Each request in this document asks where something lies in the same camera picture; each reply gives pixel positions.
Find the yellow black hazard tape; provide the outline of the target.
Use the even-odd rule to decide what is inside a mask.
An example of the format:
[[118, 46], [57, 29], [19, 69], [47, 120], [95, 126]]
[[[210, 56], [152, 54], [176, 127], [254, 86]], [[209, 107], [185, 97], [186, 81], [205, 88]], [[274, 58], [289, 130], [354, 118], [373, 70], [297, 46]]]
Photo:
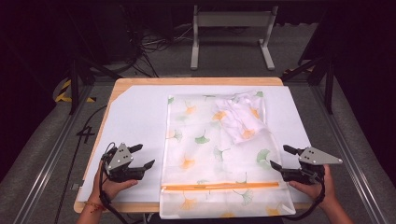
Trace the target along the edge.
[[67, 102], [71, 103], [72, 102], [72, 97], [67, 96], [66, 93], [67, 91], [71, 88], [71, 80], [67, 79], [62, 87], [60, 88], [60, 91], [58, 95], [55, 97], [55, 102]]

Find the white cloth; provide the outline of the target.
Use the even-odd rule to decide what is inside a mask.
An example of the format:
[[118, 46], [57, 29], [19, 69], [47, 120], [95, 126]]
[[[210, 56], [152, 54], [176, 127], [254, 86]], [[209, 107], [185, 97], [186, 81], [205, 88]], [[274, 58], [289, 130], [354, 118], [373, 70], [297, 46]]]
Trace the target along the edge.
[[214, 112], [212, 119], [220, 122], [235, 144], [251, 140], [267, 128], [262, 91], [220, 95]]

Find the grey metal stand frame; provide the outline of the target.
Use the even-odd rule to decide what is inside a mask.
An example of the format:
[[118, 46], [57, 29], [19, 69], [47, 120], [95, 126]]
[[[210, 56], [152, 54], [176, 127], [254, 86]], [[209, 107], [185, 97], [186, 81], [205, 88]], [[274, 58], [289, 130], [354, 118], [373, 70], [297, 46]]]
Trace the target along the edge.
[[193, 8], [192, 30], [193, 43], [191, 49], [191, 70], [198, 69], [199, 63], [199, 28], [200, 27], [262, 27], [264, 37], [258, 40], [266, 67], [275, 70], [268, 44], [276, 21], [278, 6], [264, 11], [201, 11], [198, 6]]

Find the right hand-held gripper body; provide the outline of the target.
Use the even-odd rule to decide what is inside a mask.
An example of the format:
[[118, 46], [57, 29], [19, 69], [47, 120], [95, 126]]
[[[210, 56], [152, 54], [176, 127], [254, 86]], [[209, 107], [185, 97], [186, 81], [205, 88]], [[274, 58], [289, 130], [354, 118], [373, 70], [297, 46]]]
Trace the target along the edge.
[[297, 156], [300, 167], [298, 169], [288, 169], [287, 173], [281, 174], [286, 182], [296, 181], [305, 185], [314, 185], [324, 179], [325, 164], [343, 163], [342, 159], [315, 147], [306, 147], [303, 154]]

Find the person's left hand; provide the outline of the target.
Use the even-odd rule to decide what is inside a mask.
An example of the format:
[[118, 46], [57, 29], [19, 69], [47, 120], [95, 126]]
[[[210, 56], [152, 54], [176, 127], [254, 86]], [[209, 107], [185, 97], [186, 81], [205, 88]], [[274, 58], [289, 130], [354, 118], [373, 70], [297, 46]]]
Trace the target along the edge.
[[112, 201], [121, 191], [129, 189], [138, 184], [137, 180], [131, 179], [125, 182], [113, 182], [109, 180], [106, 174], [102, 171], [102, 163], [99, 163], [98, 170], [95, 174], [92, 193], [88, 201], [96, 205], [103, 205], [100, 200], [100, 193], [103, 191], [108, 199]]

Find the translucent leaf-print storage bag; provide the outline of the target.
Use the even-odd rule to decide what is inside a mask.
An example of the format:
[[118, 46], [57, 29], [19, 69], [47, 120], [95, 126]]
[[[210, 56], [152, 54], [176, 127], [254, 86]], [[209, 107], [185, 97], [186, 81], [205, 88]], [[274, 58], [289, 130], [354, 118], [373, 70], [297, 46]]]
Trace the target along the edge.
[[173, 95], [168, 102], [160, 216], [164, 219], [274, 217], [295, 212], [270, 161], [279, 150], [268, 126], [235, 144], [213, 120], [224, 94]]

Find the white table sheet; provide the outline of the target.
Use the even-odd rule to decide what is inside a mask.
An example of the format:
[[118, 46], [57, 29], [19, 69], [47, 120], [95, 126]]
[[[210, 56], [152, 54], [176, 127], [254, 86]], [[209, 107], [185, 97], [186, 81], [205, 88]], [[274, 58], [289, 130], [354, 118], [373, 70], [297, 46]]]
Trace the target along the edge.
[[290, 89], [285, 86], [133, 85], [116, 95], [107, 107], [77, 201], [83, 203], [91, 194], [93, 177], [107, 146], [110, 143], [124, 143], [127, 146], [143, 146], [134, 154], [133, 166], [148, 161], [155, 163], [137, 186], [121, 192], [115, 201], [158, 204], [168, 97], [175, 94], [234, 94], [246, 91], [263, 93], [265, 121], [281, 147], [305, 148], [311, 145]]

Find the aluminium floor rail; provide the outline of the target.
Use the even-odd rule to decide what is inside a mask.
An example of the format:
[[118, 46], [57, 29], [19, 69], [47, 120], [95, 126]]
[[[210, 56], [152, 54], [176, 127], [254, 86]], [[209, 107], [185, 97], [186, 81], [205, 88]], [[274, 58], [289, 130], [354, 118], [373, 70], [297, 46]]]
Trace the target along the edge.
[[319, 87], [312, 87], [311, 91], [313, 92], [314, 97], [332, 130], [332, 134], [334, 135], [337, 145], [339, 147], [341, 158], [343, 159], [344, 165], [349, 172], [349, 175], [355, 185], [355, 188], [357, 189], [357, 192], [361, 197], [361, 200], [365, 206], [366, 211], [368, 212], [370, 219], [375, 224], [390, 224], [389, 220], [380, 209], [374, 193], [369, 187], [369, 183], [365, 174], [356, 163], [356, 160], [354, 159], [350, 151], [350, 147], [347, 144], [347, 141], [343, 136], [335, 117], [328, 112], [327, 107], [324, 103], [323, 93], [321, 92]]
[[75, 111], [71, 115], [67, 116], [61, 132], [59, 133], [50, 153], [47, 156], [45, 163], [43, 164], [40, 172], [38, 173], [38, 176], [35, 179], [35, 183], [31, 187], [29, 194], [26, 197], [23, 205], [21, 206], [19, 213], [15, 217], [13, 224], [26, 224], [33, 211], [35, 210], [38, 200], [40, 199], [45, 187], [47, 186], [53, 170], [55, 169], [55, 166], [64, 151], [66, 139], [71, 133], [71, 130], [78, 118], [78, 115], [80, 114], [83, 104], [86, 102], [86, 99], [89, 97], [91, 91], [92, 86], [85, 86], [81, 89], [81, 92], [78, 95], [79, 103]]

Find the black metal stand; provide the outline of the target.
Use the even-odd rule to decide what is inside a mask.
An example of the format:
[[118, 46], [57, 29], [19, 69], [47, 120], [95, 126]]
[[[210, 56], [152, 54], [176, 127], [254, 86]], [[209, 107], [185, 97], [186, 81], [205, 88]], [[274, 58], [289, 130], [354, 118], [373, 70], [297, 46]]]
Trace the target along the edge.
[[319, 57], [314, 60], [310, 60], [289, 72], [285, 71], [280, 79], [282, 81], [287, 81], [297, 75], [300, 75], [307, 69], [312, 69], [312, 72], [306, 80], [310, 86], [317, 86], [322, 79], [325, 79], [324, 105], [327, 112], [332, 114], [332, 88], [334, 73], [333, 63], [330, 58]]
[[94, 76], [91, 67], [98, 70], [100, 73], [104, 74], [107, 77], [113, 78], [117, 80], [120, 78], [120, 75], [115, 72], [110, 71], [104, 66], [95, 63], [94, 61], [90, 61], [81, 56], [74, 56], [70, 62], [70, 80], [71, 80], [71, 99], [72, 105], [69, 114], [73, 115], [79, 105], [79, 90], [78, 90], [78, 81], [81, 80], [85, 85], [92, 85], [94, 83]]

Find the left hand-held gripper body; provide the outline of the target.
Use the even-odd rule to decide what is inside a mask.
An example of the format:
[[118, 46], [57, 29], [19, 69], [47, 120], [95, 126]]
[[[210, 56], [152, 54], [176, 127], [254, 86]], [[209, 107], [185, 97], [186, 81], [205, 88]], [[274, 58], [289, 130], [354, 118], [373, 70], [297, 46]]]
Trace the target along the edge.
[[113, 182], [124, 182], [127, 180], [141, 180], [145, 172], [135, 172], [130, 167], [134, 160], [133, 153], [130, 153], [127, 146], [121, 143], [118, 147], [111, 148], [103, 156], [105, 173]]

